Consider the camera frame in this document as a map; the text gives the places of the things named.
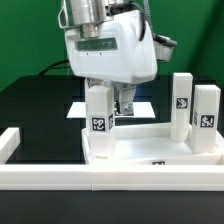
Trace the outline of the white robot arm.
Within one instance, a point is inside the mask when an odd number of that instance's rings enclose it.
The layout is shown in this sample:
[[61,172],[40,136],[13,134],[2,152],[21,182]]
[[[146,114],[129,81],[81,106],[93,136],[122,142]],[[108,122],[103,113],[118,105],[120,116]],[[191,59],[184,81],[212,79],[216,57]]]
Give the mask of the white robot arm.
[[177,42],[153,32],[147,2],[133,0],[62,0],[58,14],[73,73],[112,84],[117,112],[134,113],[136,86],[151,81],[157,63],[169,61]]

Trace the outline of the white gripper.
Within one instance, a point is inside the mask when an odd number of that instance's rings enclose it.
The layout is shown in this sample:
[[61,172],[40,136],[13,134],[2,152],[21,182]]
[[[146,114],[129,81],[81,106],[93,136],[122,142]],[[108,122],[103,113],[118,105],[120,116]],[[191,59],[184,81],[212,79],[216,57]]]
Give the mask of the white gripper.
[[157,74],[157,60],[149,25],[142,41],[141,14],[138,10],[114,16],[98,26],[99,37],[85,40],[77,29],[65,32],[68,58],[79,77],[120,82],[116,84],[117,112],[134,114],[136,85],[151,81]]

